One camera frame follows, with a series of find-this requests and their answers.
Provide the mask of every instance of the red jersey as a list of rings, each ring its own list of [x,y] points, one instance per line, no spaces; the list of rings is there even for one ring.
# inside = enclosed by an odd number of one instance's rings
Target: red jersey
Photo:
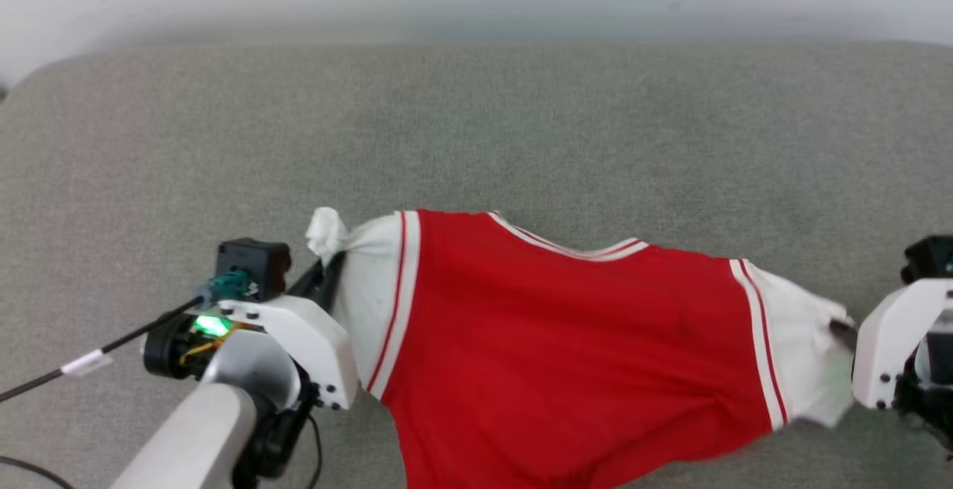
[[[852,354],[827,333],[843,307],[747,261],[576,252],[437,211],[330,248],[348,253],[334,316],[412,489],[615,487],[852,402]]]

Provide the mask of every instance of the gray fabric surface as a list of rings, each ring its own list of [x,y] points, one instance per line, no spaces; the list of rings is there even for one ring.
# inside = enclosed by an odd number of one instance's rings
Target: gray fabric surface
[[[864,317],[906,245],[953,230],[953,49],[171,48],[35,74],[0,106],[0,389],[191,293],[234,237],[310,261],[312,208],[491,210],[563,244],[741,256]],[[136,346],[0,405],[0,455],[118,475],[188,390]],[[404,485],[387,411],[322,413],[323,487]],[[795,424],[639,489],[944,485],[892,414]],[[310,435],[289,474],[302,487]],[[0,466],[0,486],[47,487]]]

